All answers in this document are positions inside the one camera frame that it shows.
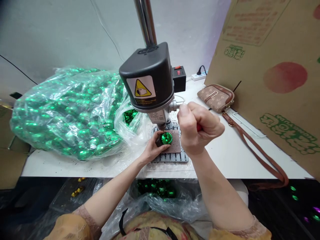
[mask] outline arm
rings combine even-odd
[[[224,132],[220,118],[190,102],[180,106],[178,120],[181,145],[192,160],[206,208],[214,224],[226,230],[251,227],[253,215],[204,148]],[[202,126],[199,132],[197,123]]]
[[[118,176],[99,189],[99,191],[84,204],[88,213],[98,226],[102,227],[106,223],[140,170],[147,163],[155,159],[162,151],[170,147],[170,145],[157,147],[155,142],[162,133],[163,131],[155,132],[142,155]]]

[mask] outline power cord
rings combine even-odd
[[[106,34],[109,36],[109,38],[111,39],[111,41],[113,42],[113,45],[115,46],[117,52],[118,52],[118,55],[119,55],[119,58],[121,59],[122,62],[124,62],[124,60],[122,59],[122,57],[120,56],[120,52],[118,50],[118,47],[117,45],[115,44],[115,42],[113,41],[112,37],[110,36],[110,34],[108,33],[107,29],[104,27],[103,23],[102,23],[102,20],[101,20],[101,16],[100,16],[100,12],[99,12],[99,8],[96,4],[96,2],[94,0],[90,0],[91,1],[91,4],[94,8],[94,11],[96,12],[97,16],[98,16],[98,19],[100,21],[100,24],[101,26],[103,27],[104,31],[106,32]]]
[[[29,78],[24,72],[22,72],[16,65],[14,65],[12,62],[10,62],[8,59],[6,59],[4,56],[0,55],[0,57],[2,57],[4,60],[8,61],[9,63],[11,63],[16,69],[18,69],[23,75],[25,75],[27,78]],[[38,85],[35,81],[33,81],[31,78],[29,78],[29,80],[31,82],[33,82],[34,84]]]
[[[206,75],[207,75],[207,71],[206,71],[206,68],[203,66],[203,65],[201,65],[201,67],[199,68],[199,71],[197,72],[197,75],[201,75],[201,68],[203,67],[203,69],[204,69],[204,72],[206,73]]]
[[[185,101],[184,97],[181,97],[181,96],[179,96],[179,95],[177,95],[177,94],[175,94],[175,96],[181,98],[181,99],[183,100],[182,102]]]

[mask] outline plastic bag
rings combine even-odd
[[[207,218],[208,213],[202,200],[201,189],[198,183],[184,183],[175,180],[178,191],[176,198],[161,198],[155,194],[144,194],[136,197],[137,184],[133,183],[126,192],[112,215],[102,227],[101,240],[109,240],[119,232],[119,221],[122,212],[127,210],[123,225],[125,226],[134,217],[147,211],[156,211],[164,215],[192,223],[201,218]]]
[[[127,93],[119,74],[97,68],[62,68],[16,101],[10,126],[33,147],[79,160],[123,148],[114,129]]]
[[[150,128],[148,126],[150,126],[151,123],[148,115],[140,112],[135,115],[130,124],[126,123],[124,113],[132,109],[134,108],[131,105],[130,97],[128,95],[116,111],[114,118],[114,129],[131,149],[145,145],[150,132]]]

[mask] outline power strip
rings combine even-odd
[[[193,81],[198,81],[198,80],[201,80],[201,79],[204,79],[207,77],[206,73],[203,71],[201,72],[201,75],[197,75],[197,74],[192,74],[192,80]]]

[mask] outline sleeve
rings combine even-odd
[[[250,228],[231,231],[215,228],[211,230],[209,240],[271,240],[271,237],[271,232],[254,216],[254,220]]]
[[[82,205],[72,214],[58,217],[53,230],[44,240],[98,240],[100,236],[101,228]]]
[[[44,240],[92,240],[87,222],[79,215],[64,214],[58,217],[51,233]]]

